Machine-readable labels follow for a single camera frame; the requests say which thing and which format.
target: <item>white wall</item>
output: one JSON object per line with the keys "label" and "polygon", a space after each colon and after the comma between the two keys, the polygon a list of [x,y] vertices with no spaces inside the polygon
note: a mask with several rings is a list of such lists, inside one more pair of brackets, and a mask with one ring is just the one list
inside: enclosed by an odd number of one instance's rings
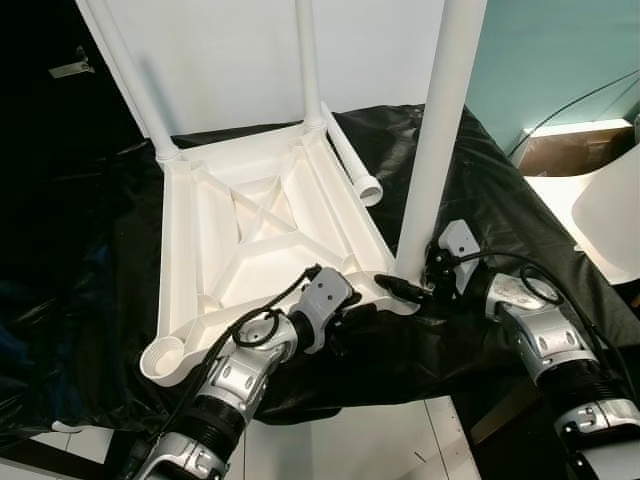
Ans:
{"label": "white wall", "polygon": [[[329,107],[424,102],[443,2],[316,0]],[[294,0],[107,3],[170,133],[302,119]]]}
{"label": "white wall", "polygon": [[[505,150],[562,105],[640,66],[638,0],[490,0],[467,105]],[[548,125],[620,118],[640,98],[635,78]]]}

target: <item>black cable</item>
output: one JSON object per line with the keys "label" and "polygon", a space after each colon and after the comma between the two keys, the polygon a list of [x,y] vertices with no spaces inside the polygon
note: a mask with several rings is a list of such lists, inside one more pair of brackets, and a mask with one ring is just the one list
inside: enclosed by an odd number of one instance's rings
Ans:
{"label": "black cable", "polygon": [[502,252],[498,250],[485,250],[482,252],[465,255],[463,257],[454,257],[453,259],[451,259],[451,261],[455,262],[456,264],[460,264],[460,263],[468,262],[471,260],[476,260],[479,258],[497,257],[497,256],[515,258],[517,260],[526,262],[530,265],[533,265],[533,267],[535,267],[539,273],[541,273],[544,277],[546,277],[546,279],[553,285],[553,287],[558,292],[560,292],[560,294],[569,302],[569,305],[571,306],[575,314],[580,319],[580,322],[583,324],[587,332],[587,335],[589,335],[589,339],[593,344],[596,357],[598,358],[598,361],[602,364],[602,366],[605,368],[605,370],[611,370],[611,366],[609,364],[609,361],[606,355],[604,354],[600,341],[602,341],[602,343],[604,343],[606,347],[611,351],[612,355],[616,360],[616,363],[618,364],[618,368],[621,370],[625,383],[629,388],[629,393],[631,394],[632,399],[634,400],[634,402],[637,402],[635,388],[631,380],[631,374],[629,373],[629,369],[627,368],[626,362],[622,358],[622,355],[620,354],[620,351],[618,350],[618,348],[611,342],[611,340],[609,340],[602,333],[598,325],[596,325],[589,319],[588,315],[582,309],[582,307],[577,302],[575,297],[571,294],[571,292],[569,292],[564,287],[564,284],[562,283],[562,281],[556,275],[554,275],[551,271],[549,271],[544,265],[542,265],[540,262],[536,260],[533,260],[532,258],[527,257],[526,255],[521,255],[518,253],[511,253],[511,252]]}
{"label": "black cable", "polygon": [[513,154],[516,152],[516,150],[518,150],[518,148],[520,148],[520,146],[526,142],[527,140],[529,140],[529,138],[531,138],[531,135],[534,134],[534,132],[536,132],[541,126],[543,126],[545,123],[547,123],[549,120],[551,120],[552,118],[554,118],[556,115],[564,112],[565,110],[567,110],[568,108],[573,107],[576,103],[580,103],[582,100],[584,100],[585,98],[590,97],[591,95],[595,95],[598,92],[601,92],[602,90],[605,90],[609,87],[612,87],[613,85],[622,82],[623,80],[626,80],[629,77],[632,77],[633,75],[636,75],[638,72],[640,72],[640,69],[636,69],[633,72],[629,72],[625,75],[622,75],[621,77],[616,78],[615,80],[610,81],[609,83],[606,83],[598,88],[594,88],[593,90],[590,90],[589,92],[585,93],[584,95],[579,96],[578,98],[571,100],[569,103],[563,105],[562,107],[560,107],[559,109],[557,109],[555,112],[553,112],[551,115],[549,115],[548,117],[546,117],[544,120],[542,120],[541,122],[538,122],[536,124],[535,127],[533,127],[533,129],[531,129],[531,131],[529,133],[527,133],[524,137],[522,137],[520,139],[520,141],[516,144],[515,147],[513,147],[511,149],[511,151],[507,154],[508,158],[511,158],[513,156]]}
{"label": "black cable", "polygon": [[534,287],[534,285],[531,283],[531,277],[528,275],[528,272],[530,270],[536,272],[538,275],[541,275],[543,278],[551,282],[551,279],[546,278],[546,275],[544,274],[544,272],[541,271],[538,267],[535,267],[534,265],[531,265],[531,264],[526,264],[520,267],[520,280],[522,280],[522,283],[524,283],[524,286],[527,287],[527,290],[529,290],[534,296],[538,297],[541,300],[544,300],[547,303],[550,303],[551,305],[556,305],[556,306],[562,305],[563,298],[561,295],[558,295],[558,292],[555,292],[555,291],[553,292],[555,294],[555,298],[554,298],[549,295],[545,295],[540,290],[538,290],[537,287]]}

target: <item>white object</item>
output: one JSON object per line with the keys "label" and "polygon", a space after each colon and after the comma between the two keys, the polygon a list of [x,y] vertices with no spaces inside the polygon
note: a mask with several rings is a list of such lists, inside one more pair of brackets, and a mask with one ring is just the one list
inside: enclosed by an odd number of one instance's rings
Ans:
{"label": "white object", "polygon": [[340,160],[345,170],[351,178],[353,188],[365,207],[371,207],[382,200],[382,186],[378,179],[372,176],[362,163],[362,159],[358,156],[349,139],[344,134],[336,118],[331,110],[322,103],[322,114],[324,115],[327,134],[333,146],[340,155]]}
{"label": "white object", "polygon": [[525,177],[612,284],[640,278],[640,146],[575,177]]}
{"label": "white object", "polygon": [[[402,311],[373,280],[393,259],[326,139],[315,59],[308,58],[312,12],[309,0],[297,2],[305,123],[164,162],[158,336],[140,359],[142,373],[160,385],[184,379],[234,320],[315,263],[342,272],[364,302]],[[144,89],[129,85],[140,79],[103,0],[88,3],[142,117],[159,119]],[[166,132],[156,133],[154,144],[165,142]]]}
{"label": "white object", "polygon": [[447,0],[424,107],[395,273],[418,283],[433,237],[486,0]]}
{"label": "white object", "polygon": [[70,425],[67,425],[66,423],[62,423],[60,420],[55,420],[52,424],[51,424],[51,430],[54,432],[60,432],[60,433],[78,433],[81,432],[85,427],[72,427]]}
{"label": "white object", "polygon": [[159,162],[175,160],[180,156],[180,150],[171,141],[171,137],[164,126],[162,118],[155,108],[151,96],[147,92],[131,59],[118,27],[113,21],[111,12],[103,0],[88,2],[92,17],[95,19],[107,49],[116,63],[120,75],[127,85],[137,106],[137,111],[142,117],[149,137],[156,149],[156,159]]}

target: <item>teal wall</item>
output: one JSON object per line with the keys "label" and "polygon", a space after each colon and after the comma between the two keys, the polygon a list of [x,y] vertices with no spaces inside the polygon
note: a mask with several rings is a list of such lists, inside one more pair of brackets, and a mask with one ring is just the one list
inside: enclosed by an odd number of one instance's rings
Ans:
{"label": "teal wall", "polygon": [[[638,68],[639,25],[640,0],[489,0],[467,105],[509,149],[522,128]],[[629,88],[633,81],[549,125],[624,116],[640,96],[639,83]]]}

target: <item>white plastic chair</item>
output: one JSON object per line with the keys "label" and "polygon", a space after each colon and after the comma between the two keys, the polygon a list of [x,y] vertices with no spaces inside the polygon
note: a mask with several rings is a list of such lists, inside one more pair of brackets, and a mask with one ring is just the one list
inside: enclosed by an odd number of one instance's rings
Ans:
{"label": "white plastic chair", "polygon": [[611,284],[640,278],[640,145],[575,177],[525,177]]}

